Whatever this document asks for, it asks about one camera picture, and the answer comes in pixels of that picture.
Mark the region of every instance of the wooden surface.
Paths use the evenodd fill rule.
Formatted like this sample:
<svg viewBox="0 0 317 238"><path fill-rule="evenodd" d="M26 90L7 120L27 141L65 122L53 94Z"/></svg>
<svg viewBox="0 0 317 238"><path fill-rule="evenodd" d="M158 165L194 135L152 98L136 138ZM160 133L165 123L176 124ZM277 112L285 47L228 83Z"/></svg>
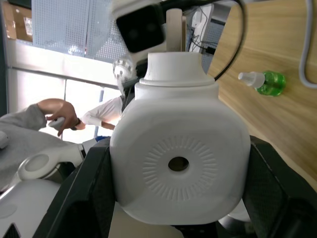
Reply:
<svg viewBox="0 0 317 238"><path fill-rule="evenodd" d="M306 66L307 78L317 83L317 31ZM219 79L219 97L246 122L249 132L268 141L284 161L317 191L317 90L298 77L303 49L305 0L270 0L247 5L248 29L244 47L230 70ZM235 52L241 13L233 7L213 57L209 74L216 76ZM238 80L240 72L272 70L286 76L278 97L266 97Z"/></svg>

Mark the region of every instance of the white dropper cap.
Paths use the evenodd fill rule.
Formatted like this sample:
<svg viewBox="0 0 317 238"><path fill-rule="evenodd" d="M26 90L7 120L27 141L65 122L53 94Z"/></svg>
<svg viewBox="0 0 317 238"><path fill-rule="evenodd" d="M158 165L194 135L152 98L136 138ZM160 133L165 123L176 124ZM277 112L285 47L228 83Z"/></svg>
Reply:
<svg viewBox="0 0 317 238"><path fill-rule="evenodd" d="M238 79L250 87L260 88L265 82L265 75L260 72L239 73Z"/></svg>

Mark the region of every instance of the cardboard box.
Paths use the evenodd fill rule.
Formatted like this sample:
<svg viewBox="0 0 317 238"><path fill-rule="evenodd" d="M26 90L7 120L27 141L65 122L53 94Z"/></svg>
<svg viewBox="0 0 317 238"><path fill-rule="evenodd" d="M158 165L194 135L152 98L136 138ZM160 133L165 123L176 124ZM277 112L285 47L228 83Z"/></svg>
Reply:
<svg viewBox="0 0 317 238"><path fill-rule="evenodd" d="M32 11L2 2L7 37L32 42Z"/></svg>

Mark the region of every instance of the green bottle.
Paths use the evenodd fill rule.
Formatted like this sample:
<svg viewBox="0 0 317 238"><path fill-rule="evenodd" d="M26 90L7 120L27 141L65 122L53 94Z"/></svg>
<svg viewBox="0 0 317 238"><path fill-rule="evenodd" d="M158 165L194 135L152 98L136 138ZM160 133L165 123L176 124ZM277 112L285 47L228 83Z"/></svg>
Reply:
<svg viewBox="0 0 317 238"><path fill-rule="evenodd" d="M238 78L266 96L278 96L285 88L285 76L272 71L240 73Z"/></svg>

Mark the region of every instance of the green liquid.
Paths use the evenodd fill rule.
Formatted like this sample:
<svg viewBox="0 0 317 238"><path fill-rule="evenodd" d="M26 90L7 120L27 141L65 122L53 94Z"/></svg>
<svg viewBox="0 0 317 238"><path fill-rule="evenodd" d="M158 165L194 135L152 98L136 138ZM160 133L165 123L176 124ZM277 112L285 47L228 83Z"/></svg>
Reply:
<svg viewBox="0 0 317 238"><path fill-rule="evenodd" d="M278 96L285 88L285 76L280 73L265 71L265 82L260 88L256 88L258 93L267 96Z"/></svg>

